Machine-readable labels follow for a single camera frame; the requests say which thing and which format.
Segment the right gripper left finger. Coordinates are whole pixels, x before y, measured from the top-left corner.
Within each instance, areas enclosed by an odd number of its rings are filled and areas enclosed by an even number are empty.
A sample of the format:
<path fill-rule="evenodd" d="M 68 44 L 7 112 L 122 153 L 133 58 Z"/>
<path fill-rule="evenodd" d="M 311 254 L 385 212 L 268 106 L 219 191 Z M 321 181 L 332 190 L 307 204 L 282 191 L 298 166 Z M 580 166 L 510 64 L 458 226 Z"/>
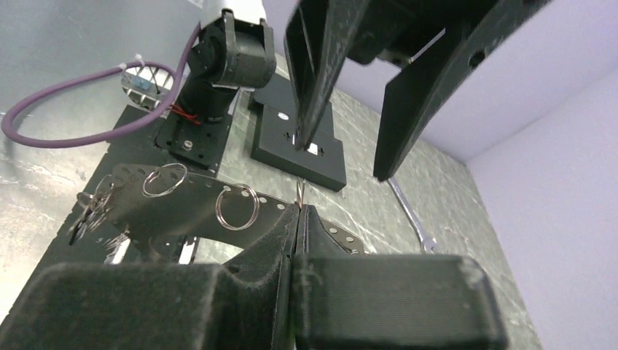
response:
<path fill-rule="evenodd" d="M 225 264 L 63 263 L 1 324 L 3 349 L 292 349 L 291 262 L 300 210 Z"/>

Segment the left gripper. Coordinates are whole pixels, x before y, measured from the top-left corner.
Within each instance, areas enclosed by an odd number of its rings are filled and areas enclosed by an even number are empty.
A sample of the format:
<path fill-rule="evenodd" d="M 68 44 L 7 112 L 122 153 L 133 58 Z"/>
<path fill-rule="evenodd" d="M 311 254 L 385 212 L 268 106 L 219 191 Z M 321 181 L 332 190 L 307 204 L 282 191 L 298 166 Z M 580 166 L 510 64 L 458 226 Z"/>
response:
<path fill-rule="evenodd" d="M 298 1 L 284 35 L 297 108 L 296 148 L 307 149 L 347 56 L 413 56 L 385 88 L 373 176 L 390 179 L 432 117 L 472 72 L 545 1 Z"/>

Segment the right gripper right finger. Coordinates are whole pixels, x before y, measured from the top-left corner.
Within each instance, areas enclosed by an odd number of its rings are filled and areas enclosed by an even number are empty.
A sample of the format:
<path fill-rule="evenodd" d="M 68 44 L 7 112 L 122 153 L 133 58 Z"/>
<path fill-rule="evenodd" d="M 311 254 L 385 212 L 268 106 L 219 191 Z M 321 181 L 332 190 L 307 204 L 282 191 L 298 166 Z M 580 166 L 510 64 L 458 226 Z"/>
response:
<path fill-rule="evenodd" d="M 470 257 L 351 254 L 314 206 L 292 263 L 298 349 L 507 349 L 490 279 Z"/>

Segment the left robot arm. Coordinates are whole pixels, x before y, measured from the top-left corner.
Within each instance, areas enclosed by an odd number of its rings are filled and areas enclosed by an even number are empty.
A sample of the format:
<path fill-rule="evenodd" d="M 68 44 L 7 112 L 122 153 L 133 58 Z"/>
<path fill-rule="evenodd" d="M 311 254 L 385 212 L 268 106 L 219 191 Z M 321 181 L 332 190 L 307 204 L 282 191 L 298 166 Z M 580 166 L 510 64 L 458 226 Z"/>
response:
<path fill-rule="evenodd" d="M 373 175 L 399 169 L 432 117 L 472 72 L 544 7 L 543 1 L 298 1 L 284 34 L 297 149 L 314 139 L 351 59 L 398 66 L 385 88 Z M 185 53 L 178 102 L 200 118 L 240 88 L 263 88 L 276 67 L 261 1 L 207 1 Z"/>

